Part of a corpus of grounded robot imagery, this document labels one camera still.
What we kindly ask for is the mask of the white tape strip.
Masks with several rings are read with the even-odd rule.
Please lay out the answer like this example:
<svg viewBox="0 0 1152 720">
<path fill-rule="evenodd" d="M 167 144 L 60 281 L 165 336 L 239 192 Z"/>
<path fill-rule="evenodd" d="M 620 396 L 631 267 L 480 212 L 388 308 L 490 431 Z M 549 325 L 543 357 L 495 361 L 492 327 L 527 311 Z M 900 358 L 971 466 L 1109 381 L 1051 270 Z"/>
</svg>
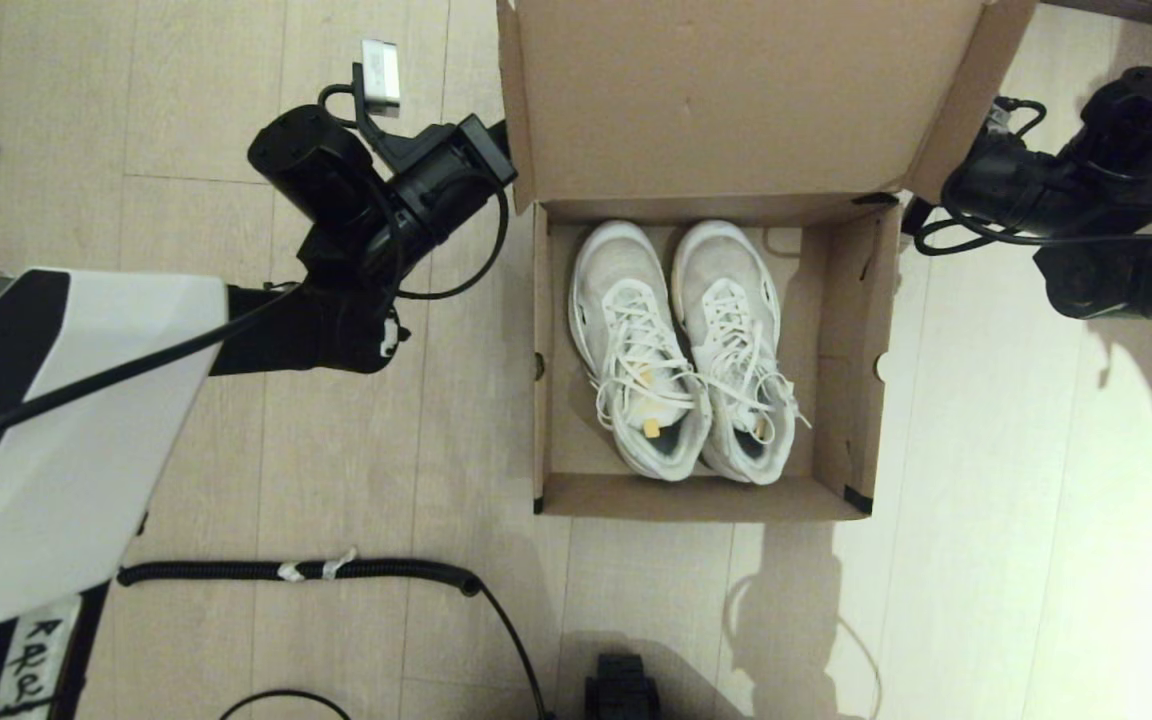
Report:
<svg viewBox="0 0 1152 720">
<path fill-rule="evenodd" d="M 324 579 L 333 582 L 342 575 L 348 564 L 358 558 L 356 547 L 349 547 L 343 555 L 335 559 L 305 560 L 300 562 L 282 562 L 278 566 L 276 577 L 282 582 L 301 583 L 306 579 Z"/>
</svg>

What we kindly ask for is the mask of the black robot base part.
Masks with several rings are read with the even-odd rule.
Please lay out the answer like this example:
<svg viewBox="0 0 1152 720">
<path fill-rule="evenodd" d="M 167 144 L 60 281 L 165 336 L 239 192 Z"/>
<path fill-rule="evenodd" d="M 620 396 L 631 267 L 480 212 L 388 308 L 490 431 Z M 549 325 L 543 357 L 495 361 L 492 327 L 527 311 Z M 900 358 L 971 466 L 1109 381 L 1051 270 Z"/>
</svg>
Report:
<svg viewBox="0 0 1152 720">
<path fill-rule="evenodd" d="M 600 653 L 588 676 L 584 720 L 664 720 L 657 682 L 635 653 Z"/>
</svg>

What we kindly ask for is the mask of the brown cardboard shoe box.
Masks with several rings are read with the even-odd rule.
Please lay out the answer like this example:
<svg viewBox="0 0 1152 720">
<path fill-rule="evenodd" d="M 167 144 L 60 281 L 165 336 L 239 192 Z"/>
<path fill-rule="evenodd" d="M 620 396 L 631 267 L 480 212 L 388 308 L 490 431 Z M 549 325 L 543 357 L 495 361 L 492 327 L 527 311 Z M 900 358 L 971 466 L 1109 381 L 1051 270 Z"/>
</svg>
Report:
<svg viewBox="0 0 1152 720">
<path fill-rule="evenodd" d="M 963 160 L 1037 0 L 495 0 L 500 85 L 535 209 L 535 514 L 867 518 L 878 482 L 900 206 Z M 799 429 L 783 478 L 636 477 L 566 328 L 594 223 L 676 249 L 755 232 L 782 300 Z"/>
</svg>

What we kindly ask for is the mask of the white mesh sneaker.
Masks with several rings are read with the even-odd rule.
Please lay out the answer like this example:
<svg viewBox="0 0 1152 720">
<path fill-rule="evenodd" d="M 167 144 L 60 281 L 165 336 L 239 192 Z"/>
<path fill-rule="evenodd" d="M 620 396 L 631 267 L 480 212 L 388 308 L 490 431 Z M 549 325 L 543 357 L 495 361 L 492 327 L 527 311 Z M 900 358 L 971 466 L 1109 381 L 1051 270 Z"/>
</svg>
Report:
<svg viewBox="0 0 1152 720">
<path fill-rule="evenodd" d="M 804 416 L 780 366 L 781 301 L 768 265 L 737 225 L 696 223 L 676 249 L 669 297 L 712 407 L 703 461 L 728 480 L 772 486 Z"/>
<path fill-rule="evenodd" d="M 712 427 L 708 391 L 685 356 L 664 266 L 639 225 L 600 223 L 582 243 L 568 328 L 596 419 L 641 477 L 690 478 Z"/>
</svg>

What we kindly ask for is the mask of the white handwritten tape label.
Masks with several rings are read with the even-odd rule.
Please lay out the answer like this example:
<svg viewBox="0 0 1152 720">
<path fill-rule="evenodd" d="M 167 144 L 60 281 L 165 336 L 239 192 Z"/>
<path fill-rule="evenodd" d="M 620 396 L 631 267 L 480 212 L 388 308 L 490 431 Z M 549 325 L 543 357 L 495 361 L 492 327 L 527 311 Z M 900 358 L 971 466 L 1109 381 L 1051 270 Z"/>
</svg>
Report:
<svg viewBox="0 0 1152 720">
<path fill-rule="evenodd" d="M 0 670 L 0 720 L 50 720 L 81 607 L 73 594 L 15 620 Z"/>
</svg>

